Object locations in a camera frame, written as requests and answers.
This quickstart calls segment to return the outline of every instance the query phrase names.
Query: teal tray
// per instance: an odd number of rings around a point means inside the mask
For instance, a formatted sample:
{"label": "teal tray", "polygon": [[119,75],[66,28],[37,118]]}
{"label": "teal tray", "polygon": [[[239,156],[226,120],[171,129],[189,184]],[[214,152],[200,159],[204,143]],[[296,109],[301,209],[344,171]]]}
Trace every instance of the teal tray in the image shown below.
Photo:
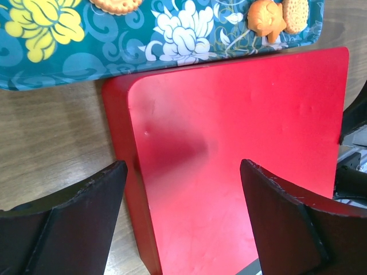
{"label": "teal tray", "polygon": [[139,10],[115,16],[88,0],[0,0],[0,88],[95,80],[293,48],[319,38],[324,0],[309,0],[303,32],[282,32],[272,45],[247,29],[253,1],[144,0]]}

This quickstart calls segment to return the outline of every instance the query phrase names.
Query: orange figurine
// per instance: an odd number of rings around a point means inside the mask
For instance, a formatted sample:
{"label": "orange figurine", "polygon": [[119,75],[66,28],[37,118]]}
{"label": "orange figurine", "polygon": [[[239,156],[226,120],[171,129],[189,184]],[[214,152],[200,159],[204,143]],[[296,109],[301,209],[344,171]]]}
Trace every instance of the orange figurine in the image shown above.
{"label": "orange figurine", "polygon": [[267,36],[269,43],[275,43],[287,24],[283,19],[283,6],[272,0],[257,0],[248,10],[248,28],[258,36]]}

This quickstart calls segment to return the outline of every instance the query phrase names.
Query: red board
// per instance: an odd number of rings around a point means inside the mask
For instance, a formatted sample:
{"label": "red board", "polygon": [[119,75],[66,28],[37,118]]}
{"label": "red board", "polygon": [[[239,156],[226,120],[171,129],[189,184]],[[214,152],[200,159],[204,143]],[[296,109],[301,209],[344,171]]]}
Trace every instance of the red board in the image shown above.
{"label": "red board", "polygon": [[348,62],[336,48],[106,82],[136,242],[152,274],[235,274],[257,258],[242,159],[332,195]]}

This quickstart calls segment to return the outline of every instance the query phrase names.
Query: wood grain surface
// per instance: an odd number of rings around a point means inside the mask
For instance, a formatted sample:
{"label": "wood grain surface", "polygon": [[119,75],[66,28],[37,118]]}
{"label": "wood grain surface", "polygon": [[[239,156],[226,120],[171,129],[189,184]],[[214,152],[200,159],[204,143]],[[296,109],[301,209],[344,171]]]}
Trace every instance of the wood grain surface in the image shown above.
{"label": "wood grain surface", "polygon": [[[349,48],[345,107],[367,79],[366,15],[366,0],[327,0],[320,40],[309,47],[289,50]],[[8,210],[53,193],[114,161],[100,95],[102,83],[0,92],[0,209]],[[105,274],[148,274],[136,249],[125,203]]]}

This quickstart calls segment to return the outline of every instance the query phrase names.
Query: black object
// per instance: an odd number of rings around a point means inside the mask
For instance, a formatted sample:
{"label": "black object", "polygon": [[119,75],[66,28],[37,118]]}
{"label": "black object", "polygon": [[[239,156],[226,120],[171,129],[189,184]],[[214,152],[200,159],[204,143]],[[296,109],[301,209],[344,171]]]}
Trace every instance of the black object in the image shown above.
{"label": "black object", "polygon": [[340,144],[367,149],[367,81],[344,111]]}
{"label": "black object", "polygon": [[366,274],[367,210],[317,195],[250,160],[241,178],[264,275]]}
{"label": "black object", "polygon": [[334,199],[350,199],[367,205],[367,174],[358,171],[361,154],[356,152],[338,163]]}
{"label": "black object", "polygon": [[102,275],[126,182],[125,162],[0,211],[0,275]]}

